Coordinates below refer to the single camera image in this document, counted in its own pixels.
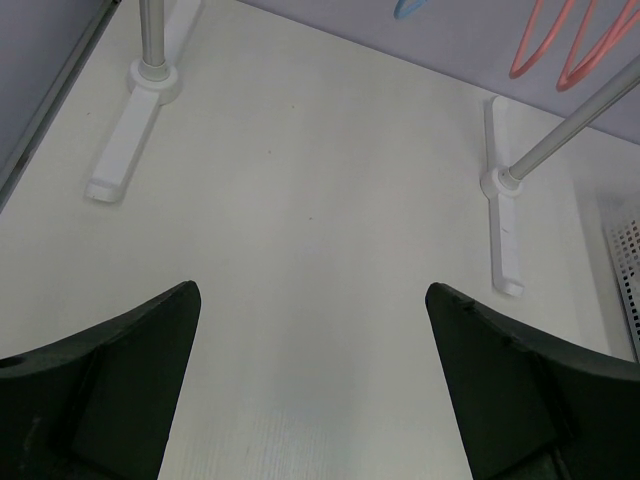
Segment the pink hanger of white top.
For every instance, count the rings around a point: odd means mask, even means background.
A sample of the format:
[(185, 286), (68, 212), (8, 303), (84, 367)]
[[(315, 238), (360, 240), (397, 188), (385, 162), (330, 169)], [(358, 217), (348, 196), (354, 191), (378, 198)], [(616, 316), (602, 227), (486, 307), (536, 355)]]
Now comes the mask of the pink hanger of white top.
[(609, 51), (639, 22), (639, 2), (636, 0), (626, 1), (613, 23), (606, 28), (585, 55), (577, 60), (596, 8), (597, 1), (590, 1), (557, 80), (556, 90), (558, 92), (568, 91), (588, 76)]

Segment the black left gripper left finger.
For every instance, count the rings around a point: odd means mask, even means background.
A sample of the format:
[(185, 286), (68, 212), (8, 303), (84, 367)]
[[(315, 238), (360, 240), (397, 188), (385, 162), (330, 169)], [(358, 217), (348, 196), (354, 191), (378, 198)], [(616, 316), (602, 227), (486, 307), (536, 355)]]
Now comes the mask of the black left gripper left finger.
[(157, 478), (200, 311), (186, 281), (2, 359), (2, 478)]

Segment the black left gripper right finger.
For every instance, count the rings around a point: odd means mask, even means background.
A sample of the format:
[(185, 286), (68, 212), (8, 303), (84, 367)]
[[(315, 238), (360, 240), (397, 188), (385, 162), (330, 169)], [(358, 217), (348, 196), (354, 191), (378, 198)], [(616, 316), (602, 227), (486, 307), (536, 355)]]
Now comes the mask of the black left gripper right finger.
[(638, 478), (638, 364), (444, 283), (425, 305), (473, 478)]

